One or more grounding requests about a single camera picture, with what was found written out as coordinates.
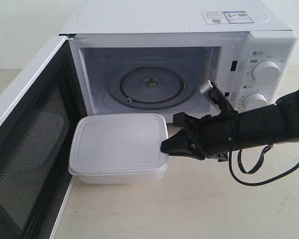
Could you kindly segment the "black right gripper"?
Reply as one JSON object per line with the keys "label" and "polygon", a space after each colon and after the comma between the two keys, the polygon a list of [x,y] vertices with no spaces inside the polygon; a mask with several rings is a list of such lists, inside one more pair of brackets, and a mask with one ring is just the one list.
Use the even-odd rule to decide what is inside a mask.
{"label": "black right gripper", "polygon": [[164,140],[160,151],[169,156],[226,162],[234,139],[235,117],[206,115],[198,119],[185,112],[174,114],[172,124],[181,130]]}

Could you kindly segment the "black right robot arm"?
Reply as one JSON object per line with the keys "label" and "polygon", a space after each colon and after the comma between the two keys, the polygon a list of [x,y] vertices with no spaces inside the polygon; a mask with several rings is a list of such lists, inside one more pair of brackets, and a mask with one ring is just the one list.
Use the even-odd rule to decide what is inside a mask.
{"label": "black right robot arm", "polygon": [[220,114],[200,119],[175,114],[173,125],[181,129],[161,143],[161,152],[224,162],[230,151],[299,141],[299,90],[275,104],[242,113],[233,109],[218,88],[210,90],[208,96],[219,106]]}

